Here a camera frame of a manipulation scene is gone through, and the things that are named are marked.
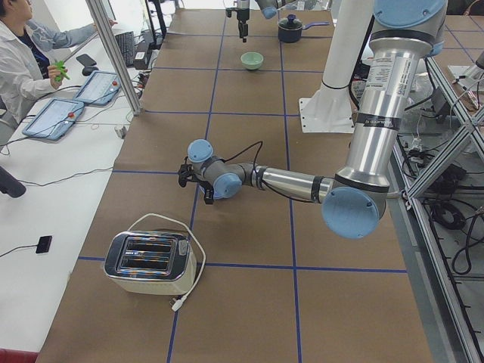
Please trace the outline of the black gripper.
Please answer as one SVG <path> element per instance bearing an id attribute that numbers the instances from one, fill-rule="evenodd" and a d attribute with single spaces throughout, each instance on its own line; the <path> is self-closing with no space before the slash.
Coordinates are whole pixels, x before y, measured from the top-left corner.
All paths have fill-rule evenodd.
<path id="1" fill-rule="evenodd" d="M 237 9 L 237 24 L 239 38 L 245 42 L 248 37 L 248 24 L 247 21 L 250 19 L 250 9 L 249 8 L 238 8 Z"/>
<path id="2" fill-rule="evenodd" d="M 214 188 L 213 186 L 207 181 L 200 182 L 200 188 L 204 193 L 203 201 L 207 205 L 213 205 L 214 203 Z"/>

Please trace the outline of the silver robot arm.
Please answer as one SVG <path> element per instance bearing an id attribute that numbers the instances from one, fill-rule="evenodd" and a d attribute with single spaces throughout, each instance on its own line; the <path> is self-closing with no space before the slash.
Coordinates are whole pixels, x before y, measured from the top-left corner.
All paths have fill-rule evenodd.
<path id="1" fill-rule="evenodd" d="M 443 46 L 444 1 L 344 1 L 321 87 L 299 102 L 305 132 L 351 132 L 345 166 L 333 177 L 255 162 L 231 164 L 206 140 L 192 141 L 178 182 L 198 183 L 205 201 L 233 197 L 244 185 L 321 205 L 328 228 L 357 239 L 372 233 L 386 208 L 386 168 L 417 66 Z"/>
<path id="2" fill-rule="evenodd" d="M 256 0 L 256 4 L 265 19 L 273 18 L 280 8 L 289 3 L 290 1 L 283 0 Z M 234 1 L 234 5 L 226 8 L 225 13 L 227 18 L 230 18 L 233 13 L 236 14 L 239 38 L 242 42 L 246 42 L 249 30 L 247 22 L 250 19 L 250 0 Z"/>

